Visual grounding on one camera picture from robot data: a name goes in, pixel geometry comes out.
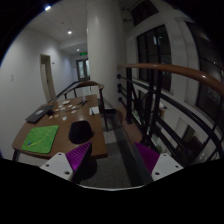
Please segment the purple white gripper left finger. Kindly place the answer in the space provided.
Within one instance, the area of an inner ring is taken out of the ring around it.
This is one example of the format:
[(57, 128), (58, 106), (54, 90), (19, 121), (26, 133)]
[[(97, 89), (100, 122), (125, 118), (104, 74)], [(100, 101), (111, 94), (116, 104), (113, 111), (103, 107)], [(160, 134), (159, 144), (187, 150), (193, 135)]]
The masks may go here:
[(42, 165), (41, 169), (70, 181), (80, 170), (81, 166), (90, 158), (91, 153), (92, 143), (87, 142), (68, 153), (58, 152)]

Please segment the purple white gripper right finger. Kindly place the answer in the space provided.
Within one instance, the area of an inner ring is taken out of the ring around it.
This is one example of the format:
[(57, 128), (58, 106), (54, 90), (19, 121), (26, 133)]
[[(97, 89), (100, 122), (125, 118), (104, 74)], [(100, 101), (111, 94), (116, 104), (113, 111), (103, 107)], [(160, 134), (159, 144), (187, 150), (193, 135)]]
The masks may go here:
[(147, 171), (154, 181), (182, 169), (182, 166), (167, 153), (159, 154), (140, 143), (136, 143), (135, 146), (137, 147), (140, 158), (142, 159)]

